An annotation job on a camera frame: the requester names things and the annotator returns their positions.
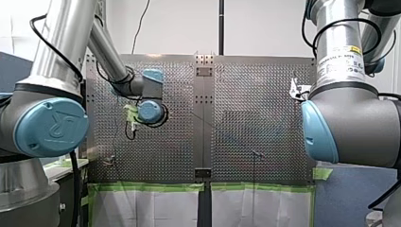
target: white paper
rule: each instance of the white paper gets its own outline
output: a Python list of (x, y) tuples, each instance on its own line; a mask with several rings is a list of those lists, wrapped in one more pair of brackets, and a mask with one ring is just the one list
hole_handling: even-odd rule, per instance
[(309, 227), (311, 193), (212, 191), (214, 227)]
[(308, 227), (310, 200), (310, 193), (281, 192), (278, 227)]
[(155, 218), (197, 219), (198, 194), (198, 192), (155, 193)]
[(138, 227), (154, 227), (154, 192), (136, 192), (136, 197)]
[(213, 227), (238, 227), (241, 222), (243, 197), (241, 191), (212, 192)]
[(276, 226), (280, 192), (246, 189), (240, 227)]
[(99, 192), (94, 199), (93, 226), (136, 226), (134, 191)]
[(95, 227), (196, 227), (199, 192), (99, 192)]

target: small white object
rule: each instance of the small white object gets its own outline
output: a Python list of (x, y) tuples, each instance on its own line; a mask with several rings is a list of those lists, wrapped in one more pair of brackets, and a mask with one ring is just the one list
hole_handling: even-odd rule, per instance
[(373, 211), (366, 216), (366, 226), (382, 227), (383, 212)]
[(135, 124), (135, 122), (131, 122), (131, 131), (136, 131), (136, 124)]
[(298, 79), (291, 79), (291, 87), (289, 89), (289, 95), (296, 100), (305, 101), (302, 94), (308, 93), (310, 91), (311, 85), (298, 85)]

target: warning label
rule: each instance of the warning label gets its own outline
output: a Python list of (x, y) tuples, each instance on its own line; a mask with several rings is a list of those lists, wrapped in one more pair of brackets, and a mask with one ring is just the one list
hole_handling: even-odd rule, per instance
[(364, 77), (363, 58), (355, 51), (338, 51), (319, 61), (318, 75), (320, 77)]

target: black pole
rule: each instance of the black pole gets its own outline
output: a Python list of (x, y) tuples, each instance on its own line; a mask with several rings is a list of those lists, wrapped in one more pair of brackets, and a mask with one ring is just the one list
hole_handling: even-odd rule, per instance
[(224, 55), (224, 0), (220, 1), (218, 10), (218, 54)]

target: blue joint cap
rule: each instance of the blue joint cap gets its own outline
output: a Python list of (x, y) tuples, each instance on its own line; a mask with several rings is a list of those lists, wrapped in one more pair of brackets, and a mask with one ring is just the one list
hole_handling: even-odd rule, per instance
[(88, 128), (88, 117), (79, 103), (64, 97), (49, 98), (21, 115), (14, 143), (30, 157), (59, 157), (73, 151)]
[(165, 109), (155, 101), (148, 100), (138, 106), (138, 117), (144, 123), (154, 124), (165, 115)]
[(163, 83), (165, 80), (165, 74), (159, 69), (145, 69), (143, 75), (145, 78), (158, 83)]
[(307, 155), (314, 160), (336, 164), (339, 153), (322, 113), (312, 101), (302, 105), (304, 139)]

